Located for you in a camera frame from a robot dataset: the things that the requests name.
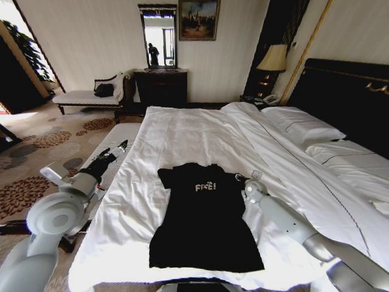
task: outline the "bed frame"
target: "bed frame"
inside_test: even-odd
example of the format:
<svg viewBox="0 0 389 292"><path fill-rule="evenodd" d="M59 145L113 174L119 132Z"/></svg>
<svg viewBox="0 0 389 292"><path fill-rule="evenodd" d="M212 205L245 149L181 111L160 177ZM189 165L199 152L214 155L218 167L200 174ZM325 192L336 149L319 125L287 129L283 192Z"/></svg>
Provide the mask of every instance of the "bed frame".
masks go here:
<svg viewBox="0 0 389 292"><path fill-rule="evenodd" d="M308 59L287 102L389 159L389 65Z"/></svg>

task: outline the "chaise lounge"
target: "chaise lounge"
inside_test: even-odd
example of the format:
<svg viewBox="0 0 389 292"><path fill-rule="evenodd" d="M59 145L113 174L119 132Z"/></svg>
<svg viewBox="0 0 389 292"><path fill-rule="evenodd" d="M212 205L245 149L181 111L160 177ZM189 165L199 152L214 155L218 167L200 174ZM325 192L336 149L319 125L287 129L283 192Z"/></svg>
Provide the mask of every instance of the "chaise lounge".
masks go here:
<svg viewBox="0 0 389 292"><path fill-rule="evenodd" d="M119 73L109 79L96 79L94 90L76 90L69 91L53 98L62 114L64 106L82 106L94 108L124 108L133 103L136 90L134 70L125 73ZM114 84L114 93L112 96L100 98L95 95L95 90L99 84Z"/></svg>

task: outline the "mirror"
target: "mirror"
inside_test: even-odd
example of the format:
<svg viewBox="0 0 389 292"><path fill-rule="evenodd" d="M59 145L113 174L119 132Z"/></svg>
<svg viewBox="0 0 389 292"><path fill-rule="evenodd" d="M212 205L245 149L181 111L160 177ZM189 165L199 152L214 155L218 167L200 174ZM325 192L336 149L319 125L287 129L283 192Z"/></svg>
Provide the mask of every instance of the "mirror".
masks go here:
<svg viewBox="0 0 389 292"><path fill-rule="evenodd" d="M177 68L174 4L138 4L149 68Z"/></svg>

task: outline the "black t-shirt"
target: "black t-shirt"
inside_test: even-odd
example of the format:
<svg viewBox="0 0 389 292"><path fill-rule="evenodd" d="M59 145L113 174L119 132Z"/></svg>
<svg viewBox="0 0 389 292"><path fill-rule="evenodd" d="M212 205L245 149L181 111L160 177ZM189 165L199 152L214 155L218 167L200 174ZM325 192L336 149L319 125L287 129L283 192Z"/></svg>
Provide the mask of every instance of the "black t-shirt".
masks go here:
<svg viewBox="0 0 389 292"><path fill-rule="evenodd" d="M171 189L164 222L150 242L150 267L192 267L245 273L263 269L242 219L244 184L212 164L160 169Z"/></svg>

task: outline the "green leaves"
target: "green leaves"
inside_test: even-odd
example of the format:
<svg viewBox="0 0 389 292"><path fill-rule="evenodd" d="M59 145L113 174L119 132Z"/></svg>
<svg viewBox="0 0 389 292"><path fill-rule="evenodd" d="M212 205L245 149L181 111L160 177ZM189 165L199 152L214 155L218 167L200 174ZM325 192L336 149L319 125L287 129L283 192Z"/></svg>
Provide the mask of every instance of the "green leaves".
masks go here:
<svg viewBox="0 0 389 292"><path fill-rule="evenodd" d="M36 41L24 33L21 33L18 30L18 27L9 21L2 20L2 22L7 27L11 36L26 57L27 61L30 63L31 67L34 69L39 79L41 81L50 81L49 72L47 71L46 66L41 62L40 52L33 47L33 44L36 45Z"/></svg>

